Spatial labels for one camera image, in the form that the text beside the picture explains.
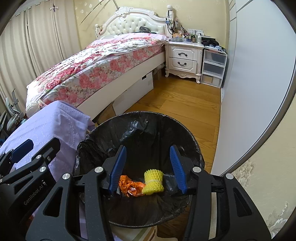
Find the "orange paper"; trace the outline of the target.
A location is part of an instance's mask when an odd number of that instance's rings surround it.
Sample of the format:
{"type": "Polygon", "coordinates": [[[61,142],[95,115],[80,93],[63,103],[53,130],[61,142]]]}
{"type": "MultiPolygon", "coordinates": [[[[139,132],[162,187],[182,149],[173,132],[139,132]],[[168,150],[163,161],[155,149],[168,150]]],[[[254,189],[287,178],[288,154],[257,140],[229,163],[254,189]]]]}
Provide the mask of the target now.
{"type": "Polygon", "coordinates": [[[145,187],[144,183],[133,181],[126,175],[120,176],[118,185],[121,192],[127,197],[142,196],[142,190],[145,187]]]}

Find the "yellow foam fruit net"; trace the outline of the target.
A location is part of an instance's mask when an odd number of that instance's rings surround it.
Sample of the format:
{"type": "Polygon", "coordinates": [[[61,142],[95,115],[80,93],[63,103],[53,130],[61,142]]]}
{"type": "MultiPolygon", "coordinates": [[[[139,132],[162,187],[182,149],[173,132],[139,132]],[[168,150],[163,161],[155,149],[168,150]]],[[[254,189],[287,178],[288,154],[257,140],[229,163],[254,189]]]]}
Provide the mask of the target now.
{"type": "Polygon", "coordinates": [[[144,173],[145,186],[142,189],[142,194],[152,195],[164,191],[163,172],[157,169],[149,169],[144,173]]]}

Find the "black lined trash bin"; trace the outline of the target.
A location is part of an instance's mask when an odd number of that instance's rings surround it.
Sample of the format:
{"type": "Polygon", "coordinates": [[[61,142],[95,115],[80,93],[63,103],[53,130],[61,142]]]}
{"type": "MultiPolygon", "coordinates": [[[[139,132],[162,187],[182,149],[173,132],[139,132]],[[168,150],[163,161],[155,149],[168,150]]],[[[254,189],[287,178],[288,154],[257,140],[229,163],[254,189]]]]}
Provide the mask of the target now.
{"type": "Polygon", "coordinates": [[[84,175],[101,166],[115,156],[120,146],[125,146],[127,158],[123,174],[143,182],[146,170],[160,170],[164,173],[164,191],[140,197],[114,195],[106,201],[109,222],[126,228],[160,225],[178,217],[191,201],[188,195],[178,192],[170,161],[172,145],[195,166],[204,167],[196,139],[177,120],[148,111],[118,115],[100,124],[79,143],[74,175],[84,175]]]}

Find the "grey desk chair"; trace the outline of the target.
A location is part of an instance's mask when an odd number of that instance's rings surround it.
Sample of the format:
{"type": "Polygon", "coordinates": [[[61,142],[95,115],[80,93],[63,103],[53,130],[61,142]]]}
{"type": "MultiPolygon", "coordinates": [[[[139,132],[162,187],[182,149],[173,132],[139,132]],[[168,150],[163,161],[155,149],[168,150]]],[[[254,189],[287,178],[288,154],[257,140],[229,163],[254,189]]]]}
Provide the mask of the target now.
{"type": "Polygon", "coordinates": [[[13,102],[10,103],[6,97],[6,111],[1,114],[1,133],[5,138],[26,121],[24,113],[21,111],[16,98],[15,89],[11,92],[13,102]]]}

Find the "purple bedspread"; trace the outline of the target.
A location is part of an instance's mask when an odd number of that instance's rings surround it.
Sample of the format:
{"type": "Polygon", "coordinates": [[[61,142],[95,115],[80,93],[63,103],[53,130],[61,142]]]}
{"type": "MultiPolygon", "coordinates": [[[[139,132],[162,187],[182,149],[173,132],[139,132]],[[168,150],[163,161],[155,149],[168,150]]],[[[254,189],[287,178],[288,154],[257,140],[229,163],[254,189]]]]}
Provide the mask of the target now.
{"type": "Polygon", "coordinates": [[[13,165],[15,171],[29,163],[37,151],[56,137],[60,140],[61,149],[49,164],[49,169],[58,180],[65,172],[73,171],[77,146],[91,125],[88,115],[63,101],[55,101],[17,128],[1,146],[1,154],[18,147],[27,139],[33,141],[33,149],[13,165]]]}

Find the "floral quilt bed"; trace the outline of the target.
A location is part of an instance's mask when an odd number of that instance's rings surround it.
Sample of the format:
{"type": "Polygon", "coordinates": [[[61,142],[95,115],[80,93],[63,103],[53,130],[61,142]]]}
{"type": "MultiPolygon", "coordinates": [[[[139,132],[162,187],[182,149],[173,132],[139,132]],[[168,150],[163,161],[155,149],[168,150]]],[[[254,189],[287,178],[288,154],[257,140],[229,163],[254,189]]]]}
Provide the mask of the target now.
{"type": "Polygon", "coordinates": [[[56,100],[78,107],[116,78],[161,53],[167,40],[162,34],[128,33],[92,42],[27,86],[26,115],[31,117],[56,100]]]}

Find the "white under-bed box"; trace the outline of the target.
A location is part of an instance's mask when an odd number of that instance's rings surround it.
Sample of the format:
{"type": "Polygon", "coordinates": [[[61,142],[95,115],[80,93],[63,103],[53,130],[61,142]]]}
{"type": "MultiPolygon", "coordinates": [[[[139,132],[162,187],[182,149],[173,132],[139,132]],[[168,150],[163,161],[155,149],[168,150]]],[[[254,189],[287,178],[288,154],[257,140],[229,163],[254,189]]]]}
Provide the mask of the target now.
{"type": "Polygon", "coordinates": [[[153,90],[152,72],[143,76],[124,93],[122,93],[112,104],[116,115],[123,114],[142,97],[153,90]]]}

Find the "beige curtains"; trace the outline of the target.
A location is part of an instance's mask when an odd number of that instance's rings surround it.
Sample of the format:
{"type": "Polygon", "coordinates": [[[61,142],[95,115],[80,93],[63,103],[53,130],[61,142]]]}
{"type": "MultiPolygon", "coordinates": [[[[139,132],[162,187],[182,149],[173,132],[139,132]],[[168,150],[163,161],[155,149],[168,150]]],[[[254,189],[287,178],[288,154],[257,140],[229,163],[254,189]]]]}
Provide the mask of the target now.
{"type": "Polygon", "coordinates": [[[1,99],[25,110],[27,85],[80,50],[74,1],[25,1],[1,33],[1,99]]]}

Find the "clear plastic drawer unit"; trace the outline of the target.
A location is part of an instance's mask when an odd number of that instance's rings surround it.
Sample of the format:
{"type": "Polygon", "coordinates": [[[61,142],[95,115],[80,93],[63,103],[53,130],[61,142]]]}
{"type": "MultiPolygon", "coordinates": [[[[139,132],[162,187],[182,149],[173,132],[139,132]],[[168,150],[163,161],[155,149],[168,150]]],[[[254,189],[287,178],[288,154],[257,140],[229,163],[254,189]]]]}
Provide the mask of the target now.
{"type": "Polygon", "coordinates": [[[228,55],[216,48],[205,47],[203,52],[201,83],[221,88],[228,55]]]}

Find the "white nightstand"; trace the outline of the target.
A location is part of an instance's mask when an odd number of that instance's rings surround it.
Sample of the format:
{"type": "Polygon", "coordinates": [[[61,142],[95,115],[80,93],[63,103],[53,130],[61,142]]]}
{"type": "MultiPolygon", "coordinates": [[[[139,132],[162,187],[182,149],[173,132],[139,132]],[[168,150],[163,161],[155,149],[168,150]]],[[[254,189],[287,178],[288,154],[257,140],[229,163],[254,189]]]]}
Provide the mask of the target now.
{"type": "Polygon", "coordinates": [[[180,78],[195,78],[196,83],[200,84],[203,50],[204,45],[199,43],[166,42],[165,77],[173,74],[180,78]]]}

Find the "white tufted headboard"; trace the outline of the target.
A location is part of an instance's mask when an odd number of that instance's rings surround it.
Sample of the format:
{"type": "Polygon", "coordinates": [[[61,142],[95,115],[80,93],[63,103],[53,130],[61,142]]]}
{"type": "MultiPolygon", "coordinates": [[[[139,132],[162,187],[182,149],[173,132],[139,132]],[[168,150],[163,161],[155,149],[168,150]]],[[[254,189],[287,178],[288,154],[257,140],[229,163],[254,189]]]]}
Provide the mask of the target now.
{"type": "Polygon", "coordinates": [[[147,27],[151,32],[170,37],[166,18],[154,11],[141,8],[120,7],[102,26],[95,25],[96,39],[108,35],[120,35],[139,32],[140,27],[147,27]]]}

